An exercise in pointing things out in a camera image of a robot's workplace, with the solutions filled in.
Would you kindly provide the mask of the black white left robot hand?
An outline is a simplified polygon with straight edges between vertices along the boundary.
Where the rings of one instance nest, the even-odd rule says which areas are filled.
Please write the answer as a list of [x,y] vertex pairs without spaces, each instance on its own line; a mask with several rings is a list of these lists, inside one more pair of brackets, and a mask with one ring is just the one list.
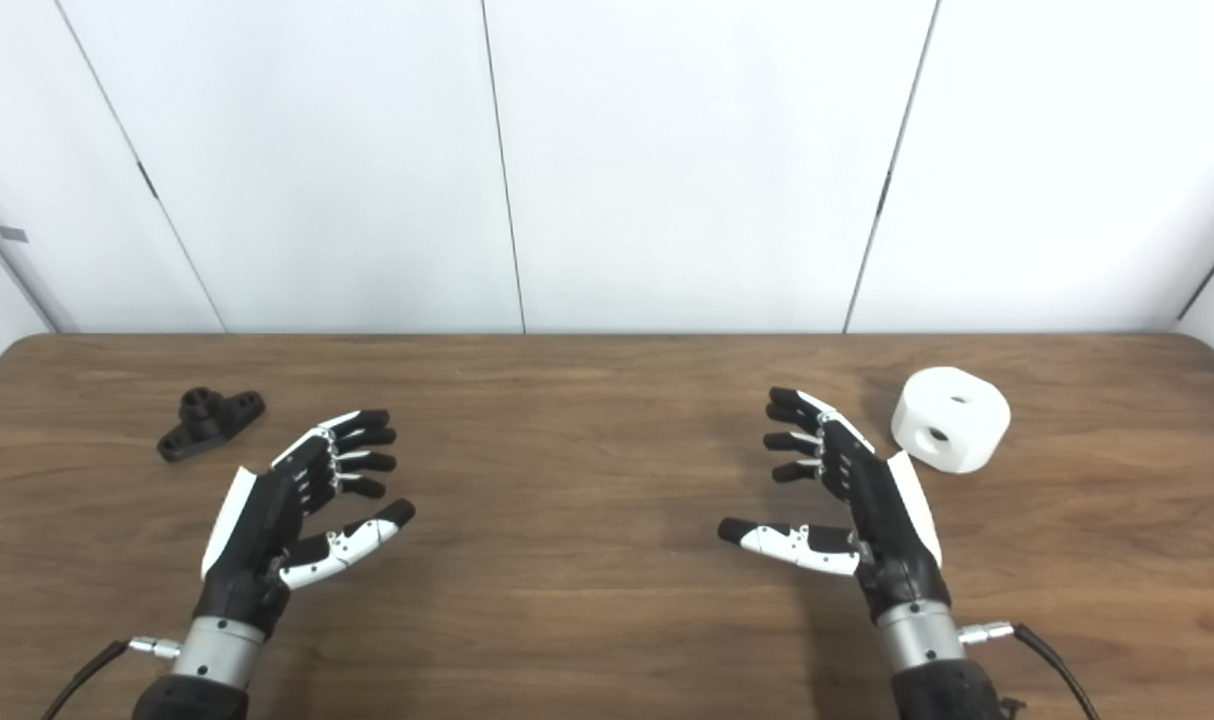
[[396,429],[388,412],[368,409],[314,424],[270,461],[236,471],[204,550],[195,618],[251,627],[272,637],[299,589],[337,576],[391,542],[412,518],[405,498],[336,531],[304,535],[304,523],[341,497],[382,500]]

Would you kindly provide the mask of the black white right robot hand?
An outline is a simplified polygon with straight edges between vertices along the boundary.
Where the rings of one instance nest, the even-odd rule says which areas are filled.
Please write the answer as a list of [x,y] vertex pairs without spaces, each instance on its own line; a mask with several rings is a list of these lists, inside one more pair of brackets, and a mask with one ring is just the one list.
[[907,452],[878,457],[836,407],[799,389],[773,387],[768,397],[764,413],[790,429],[764,433],[764,447],[799,455],[772,470],[773,482],[815,480],[849,510],[850,525],[724,518],[717,538],[796,568],[853,578],[873,620],[900,606],[949,607],[934,515]]

